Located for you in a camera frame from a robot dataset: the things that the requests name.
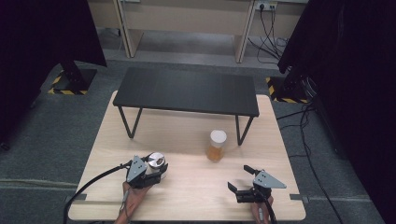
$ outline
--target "yellow and black hazard tape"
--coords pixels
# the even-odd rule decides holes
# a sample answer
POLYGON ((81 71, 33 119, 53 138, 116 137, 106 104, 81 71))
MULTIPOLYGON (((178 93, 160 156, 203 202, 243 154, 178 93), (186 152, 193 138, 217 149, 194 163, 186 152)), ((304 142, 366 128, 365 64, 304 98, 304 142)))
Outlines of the yellow and black hazard tape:
POLYGON ((276 87, 274 86, 273 80, 270 77, 267 77, 266 79, 267 85, 268 85, 268 90, 270 92, 270 98, 272 101, 277 101, 277 102, 285 102, 285 103, 297 103, 297 104, 306 104, 308 103, 308 100, 306 97, 277 97, 277 91, 276 87))
POLYGON ((53 80, 50 90, 48 91, 49 94, 63 94, 63 95, 85 95, 88 91, 71 91, 71 90, 62 90, 57 91, 54 89, 55 85, 59 82, 62 77, 62 72, 53 80))

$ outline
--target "orange liquid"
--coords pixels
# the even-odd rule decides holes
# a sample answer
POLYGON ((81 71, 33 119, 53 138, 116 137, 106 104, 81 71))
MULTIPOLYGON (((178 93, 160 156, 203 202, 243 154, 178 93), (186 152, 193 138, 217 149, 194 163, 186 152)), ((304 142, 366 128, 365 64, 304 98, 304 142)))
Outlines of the orange liquid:
POLYGON ((206 151, 206 156, 212 161, 219 161, 224 156, 224 151, 222 147, 210 146, 206 151))

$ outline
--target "black curtain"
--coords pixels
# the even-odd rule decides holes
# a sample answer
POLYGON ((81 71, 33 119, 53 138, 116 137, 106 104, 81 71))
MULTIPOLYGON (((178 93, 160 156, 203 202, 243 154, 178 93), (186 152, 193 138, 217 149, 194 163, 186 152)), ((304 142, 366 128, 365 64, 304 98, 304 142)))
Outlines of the black curtain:
POLYGON ((56 64, 106 60, 85 0, 0 1, 0 30, 2 142, 56 64))
POLYGON ((296 68, 289 79, 316 82, 343 150, 387 223, 396 207, 395 5, 310 0, 278 65, 281 72, 296 68))

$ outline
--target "human hand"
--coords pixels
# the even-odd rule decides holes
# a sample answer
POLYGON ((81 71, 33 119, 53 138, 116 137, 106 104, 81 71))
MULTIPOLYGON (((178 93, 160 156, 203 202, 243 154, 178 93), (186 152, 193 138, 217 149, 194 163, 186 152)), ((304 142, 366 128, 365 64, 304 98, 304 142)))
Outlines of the human hand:
POLYGON ((114 224, 127 224, 131 219, 132 213, 137 208, 137 206, 143 202, 143 199, 150 188, 151 186, 145 187, 143 189, 133 189, 127 182, 123 182, 122 190, 124 197, 126 195, 126 200, 114 224))
MULTIPOLYGON (((270 196, 268 198, 268 203, 272 205, 274 202, 274 198, 270 196)), ((253 214, 254 220, 256 224, 268 224, 269 223, 269 212, 267 205, 265 203, 252 203, 250 205, 251 213, 253 214)))

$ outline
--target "gray carpet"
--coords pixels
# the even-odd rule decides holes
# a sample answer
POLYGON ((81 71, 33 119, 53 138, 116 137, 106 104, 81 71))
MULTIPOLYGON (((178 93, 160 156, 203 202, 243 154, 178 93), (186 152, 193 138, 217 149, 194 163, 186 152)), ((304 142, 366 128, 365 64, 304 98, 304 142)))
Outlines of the gray carpet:
MULTIPOLYGON (((267 95, 265 78, 282 76, 276 70, 243 67, 108 61, 105 68, 81 63, 80 68, 97 68, 98 73, 86 95, 73 96, 47 94, 61 71, 60 66, 54 67, 35 106, 13 134, 11 150, 0 151, 1 224, 62 223, 64 199, 76 191, 108 100, 129 66, 253 76, 256 92, 267 95)), ((302 110, 302 105, 279 102, 273 102, 273 107, 278 118, 302 110)), ((299 124, 300 119, 301 114, 280 119, 279 127, 299 124)), ((284 128, 281 133, 290 156, 304 154, 299 127, 284 128)), ((350 163, 332 150, 315 111, 309 113, 304 135, 313 167, 344 223, 384 223, 350 163)), ((339 223, 307 158, 293 157, 290 162, 307 215, 300 222, 278 223, 339 223)))

